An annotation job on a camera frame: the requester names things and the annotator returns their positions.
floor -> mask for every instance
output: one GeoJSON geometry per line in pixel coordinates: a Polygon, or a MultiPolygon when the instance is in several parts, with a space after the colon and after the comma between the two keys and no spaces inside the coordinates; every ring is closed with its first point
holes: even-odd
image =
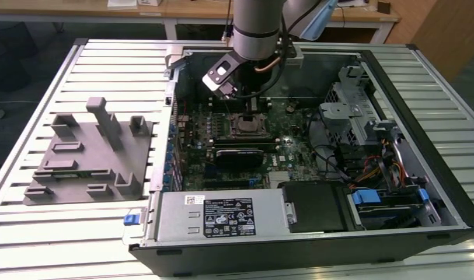
{"type": "MultiPolygon", "coordinates": [[[[159,24],[70,24],[65,32],[57,33],[53,25],[28,24],[40,52],[22,61],[31,75],[31,84],[11,93],[0,92],[0,106],[6,117],[0,119],[0,165],[11,152],[22,130],[36,108],[38,102],[54,79],[54,75],[66,58],[75,38],[98,39],[166,39],[163,26],[159,24]]],[[[182,40],[218,40],[222,30],[218,26],[179,26],[182,40]]],[[[474,109],[474,59],[465,68],[453,86],[474,109]]]]}

slotted aluminum surface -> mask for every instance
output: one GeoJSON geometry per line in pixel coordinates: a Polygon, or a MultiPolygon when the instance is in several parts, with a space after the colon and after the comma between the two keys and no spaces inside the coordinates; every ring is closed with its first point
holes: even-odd
{"type": "MultiPolygon", "coordinates": [[[[74,46],[0,171],[0,279],[158,279],[129,254],[142,228],[123,226],[123,216],[147,201],[24,206],[24,190],[50,143],[55,113],[93,120],[90,96],[109,100],[119,120],[145,115],[161,122],[170,45],[221,46],[207,41],[90,40],[74,46]]],[[[474,114],[431,66],[402,45],[309,44],[309,48],[374,52],[422,127],[474,201],[474,114]]],[[[378,96],[382,107],[385,103],[378,96]]],[[[159,156],[153,139],[149,162],[159,156]]],[[[147,180],[153,166],[147,166],[147,180]]],[[[199,276],[198,279],[474,279],[474,239],[437,247],[403,262],[199,276]]]]}

power supply label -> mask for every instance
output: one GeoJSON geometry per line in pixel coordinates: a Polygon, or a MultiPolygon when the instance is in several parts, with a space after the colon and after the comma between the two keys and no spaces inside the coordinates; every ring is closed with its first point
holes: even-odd
{"type": "Polygon", "coordinates": [[[205,236],[257,235],[251,198],[205,200],[205,236]]]}

desk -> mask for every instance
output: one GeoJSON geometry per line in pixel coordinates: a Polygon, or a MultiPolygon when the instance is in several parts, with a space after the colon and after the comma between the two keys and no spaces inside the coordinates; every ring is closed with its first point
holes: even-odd
{"type": "MultiPolygon", "coordinates": [[[[169,40],[177,40],[177,24],[223,25],[227,3],[215,0],[165,0],[159,6],[139,6],[133,10],[107,10],[107,0],[0,0],[0,21],[161,23],[169,40]]],[[[371,43],[385,43],[395,14],[346,8],[338,9],[327,27],[377,29],[371,43]]]]}

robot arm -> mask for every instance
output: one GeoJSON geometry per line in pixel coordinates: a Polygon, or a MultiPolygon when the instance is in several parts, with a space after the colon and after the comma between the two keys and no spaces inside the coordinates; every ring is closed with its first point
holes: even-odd
{"type": "Polygon", "coordinates": [[[237,0],[234,51],[223,56],[203,77],[207,87],[227,98],[250,99],[265,93],[267,89],[261,87],[270,80],[269,70],[277,64],[283,70],[286,64],[285,54],[290,47],[286,36],[291,33],[315,40],[337,4],[338,0],[237,0]],[[281,25],[285,38],[278,44],[281,25]],[[242,84],[239,95],[235,95],[239,90],[231,83],[233,75],[237,83],[242,84]]]}

